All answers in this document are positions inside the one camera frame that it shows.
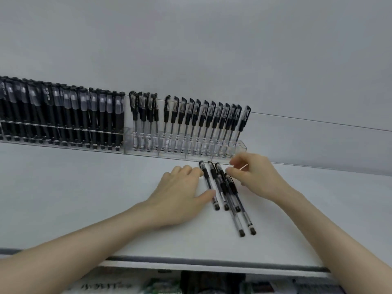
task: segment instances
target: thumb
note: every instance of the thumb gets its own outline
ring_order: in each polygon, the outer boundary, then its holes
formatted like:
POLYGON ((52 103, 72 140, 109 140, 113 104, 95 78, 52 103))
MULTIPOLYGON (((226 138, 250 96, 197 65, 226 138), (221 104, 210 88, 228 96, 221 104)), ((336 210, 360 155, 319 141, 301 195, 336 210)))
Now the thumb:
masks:
POLYGON ((246 178, 248 175, 248 173, 246 171, 242 171, 242 170, 234 168, 234 167, 228 167, 228 168, 226 168, 226 172, 231 177, 239 180, 242 184, 246 183, 246 178))
POLYGON ((215 196, 216 191, 215 190, 207 190, 203 194, 201 194, 199 197, 196 197, 195 199, 202 205, 207 204, 211 202, 213 197, 215 196))

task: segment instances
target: shelf surface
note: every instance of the shelf surface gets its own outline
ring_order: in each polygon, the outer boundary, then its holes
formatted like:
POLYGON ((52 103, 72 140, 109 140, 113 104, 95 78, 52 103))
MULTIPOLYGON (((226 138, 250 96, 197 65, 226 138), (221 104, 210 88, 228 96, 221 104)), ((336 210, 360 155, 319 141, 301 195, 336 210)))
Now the shelf surface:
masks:
MULTIPOLYGON (((113 216, 147 199, 162 174, 174 166, 198 166, 192 161, 7 143, 0 143, 0 157, 0 254, 113 216)), ((392 177, 275 166, 316 207, 392 266, 392 177)), ((194 220, 142 235, 109 260, 177 264, 190 270, 216 266, 325 271, 280 208, 239 183, 238 189, 257 235, 245 230, 246 237, 240 238, 230 214, 208 204, 194 220)), ((198 194, 204 190, 201 178, 198 194)))

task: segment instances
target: person's left hand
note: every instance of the person's left hand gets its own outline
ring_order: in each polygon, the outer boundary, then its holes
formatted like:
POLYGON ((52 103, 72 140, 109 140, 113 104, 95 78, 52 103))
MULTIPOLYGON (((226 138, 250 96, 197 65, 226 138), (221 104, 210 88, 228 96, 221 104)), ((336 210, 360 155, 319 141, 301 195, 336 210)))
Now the person's left hand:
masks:
POLYGON ((207 190, 195 197, 202 175, 201 169, 189 165, 175 166, 171 173, 164 173, 155 191, 141 203, 142 206, 150 208, 150 212, 155 213, 155 227, 189 221, 206 203, 211 202, 215 190, 207 190))

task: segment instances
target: hand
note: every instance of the hand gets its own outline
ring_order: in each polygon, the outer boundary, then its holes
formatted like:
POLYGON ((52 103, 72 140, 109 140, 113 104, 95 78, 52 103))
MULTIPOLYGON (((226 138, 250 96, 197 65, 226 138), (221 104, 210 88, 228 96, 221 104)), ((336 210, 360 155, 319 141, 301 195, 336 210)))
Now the hand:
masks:
POLYGON ((193 219, 208 202, 215 190, 207 190, 195 197, 199 178, 203 172, 189 165, 175 166, 166 172, 151 196, 141 204, 155 213, 155 227, 180 224, 193 219))
POLYGON ((256 195, 277 202, 296 192, 276 171, 267 157, 242 152, 231 160, 226 172, 256 195))

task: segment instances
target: person's left arm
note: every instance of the person's left arm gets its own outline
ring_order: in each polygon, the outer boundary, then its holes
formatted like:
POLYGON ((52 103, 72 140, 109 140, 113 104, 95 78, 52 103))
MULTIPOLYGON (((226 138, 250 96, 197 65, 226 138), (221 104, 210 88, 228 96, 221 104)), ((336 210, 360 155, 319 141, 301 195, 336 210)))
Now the person's left arm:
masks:
POLYGON ((194 218, 215 191, 194 197, 199 168, 176 166, 148 200, 109 219, 0 260, 4 293, 61 293, 138 234, 194 218))

